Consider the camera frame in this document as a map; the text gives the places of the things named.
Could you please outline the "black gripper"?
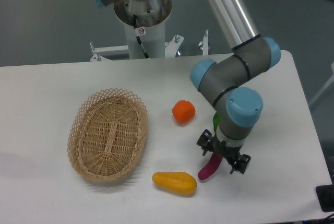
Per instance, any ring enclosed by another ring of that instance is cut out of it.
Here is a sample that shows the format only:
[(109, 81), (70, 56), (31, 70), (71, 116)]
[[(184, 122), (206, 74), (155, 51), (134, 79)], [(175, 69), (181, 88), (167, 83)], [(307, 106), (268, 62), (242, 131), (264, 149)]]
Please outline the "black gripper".
[(229, 139), (224, 135), (218, 136), (215, 134), (212, 136), (212, 133), (205, 129), (196, 144), (202, 149), (203, 156), (207, 152), (221, 155), (232, 167), (230, 174), (233, 174), (235, 171), (244, 174), (251, 160), (251, 156), (240, 154), (244, 142), (245, 139)]

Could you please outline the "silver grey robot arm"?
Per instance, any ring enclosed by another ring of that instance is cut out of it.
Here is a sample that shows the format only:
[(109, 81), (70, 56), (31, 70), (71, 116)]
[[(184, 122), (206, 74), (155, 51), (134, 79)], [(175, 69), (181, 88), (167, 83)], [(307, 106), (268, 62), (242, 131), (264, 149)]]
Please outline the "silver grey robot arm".
[[(281, 50), (272, 38), (263, 38), (248, 16), (242, 0), (208, 0), (233, 51), (217, 63), (198, 62), (190, 73), (196, 89), (215, 109), (218, 120), (214, 133), (204, 131), (197, 145), (211, 152), (209, 162), (198, 172), (201, 180), (216, 172), (225, 159), (232, 171), (244, 173), (250, 156), (240, 149), (263, 109), (261, 96), (244, 84), (274, 67)], [(127, 34), (129, 57), (163, 58), (167, 56), (163, 28), (171, 12), (171, 0), (94, 0), (101, 7), (113, 5)]]

